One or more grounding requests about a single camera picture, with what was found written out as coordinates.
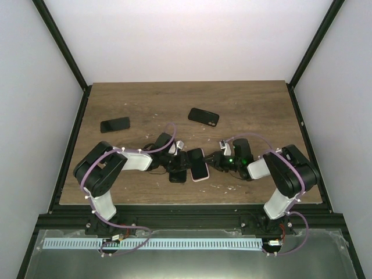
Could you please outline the black phone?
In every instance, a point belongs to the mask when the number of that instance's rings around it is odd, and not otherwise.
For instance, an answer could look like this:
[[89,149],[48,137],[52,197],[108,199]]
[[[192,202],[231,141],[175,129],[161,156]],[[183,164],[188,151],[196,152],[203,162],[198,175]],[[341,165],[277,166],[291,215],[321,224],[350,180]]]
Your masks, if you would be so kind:
[[101,133],[111,133],[114,131],[121,131],[130,128],[130,118],[120,117],[116,119],[104,120],[100,123]]

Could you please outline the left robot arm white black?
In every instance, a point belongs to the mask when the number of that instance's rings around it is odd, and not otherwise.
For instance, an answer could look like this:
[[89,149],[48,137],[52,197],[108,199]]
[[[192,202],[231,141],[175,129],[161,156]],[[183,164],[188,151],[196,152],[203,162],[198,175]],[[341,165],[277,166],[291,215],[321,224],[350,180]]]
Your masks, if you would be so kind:
[[154,143],[139,149],[119,148],[101,141],[77,164],[73,175],[103,233],[111,235],[118,229],[136,229],[133,222],[119,224],[115,217],[117,209],[110,189],[119,174],[124,171],[150,172],[159,167],[171,176],[184,174],[191,168],[191,162],[183,146],[182,141],[168,133],[161,133]]

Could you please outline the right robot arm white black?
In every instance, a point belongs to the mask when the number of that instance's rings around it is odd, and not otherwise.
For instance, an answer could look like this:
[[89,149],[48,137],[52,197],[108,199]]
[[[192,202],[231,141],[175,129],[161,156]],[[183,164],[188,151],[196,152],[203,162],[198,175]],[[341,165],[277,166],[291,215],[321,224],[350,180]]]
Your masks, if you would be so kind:
[[236,172],[245,181],[268,176],[273,179],[276,189],[264,204],[263,213],[253,215],[257,227],[265,234],[282,226],[284,216],[320,181],[319,171],[295,145],[270,150],[258,159],[253,157],[245,138],[233,140],[232,145],[221,141],[220,149],[203,161],[220,172]]

